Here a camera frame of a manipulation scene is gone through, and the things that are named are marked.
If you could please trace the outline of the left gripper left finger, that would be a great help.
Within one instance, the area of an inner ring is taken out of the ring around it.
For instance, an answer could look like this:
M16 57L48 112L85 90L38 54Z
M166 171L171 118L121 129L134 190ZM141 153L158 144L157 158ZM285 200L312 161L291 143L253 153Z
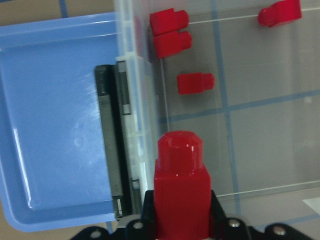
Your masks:
M154 192L146 191L142 211L139 219L133 219L125 227L119 227L113 233L107 229L90 226L72 237L73 240L155 240L156 239L156 211L154 206Z

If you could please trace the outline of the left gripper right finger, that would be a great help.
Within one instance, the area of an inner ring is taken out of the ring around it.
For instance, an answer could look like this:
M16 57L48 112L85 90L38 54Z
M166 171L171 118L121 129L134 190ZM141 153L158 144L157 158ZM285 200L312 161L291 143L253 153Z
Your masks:
M284 223L272 223L261 232L239 218L227 217L213 190L209 216L209 237L214 240L312 240Z

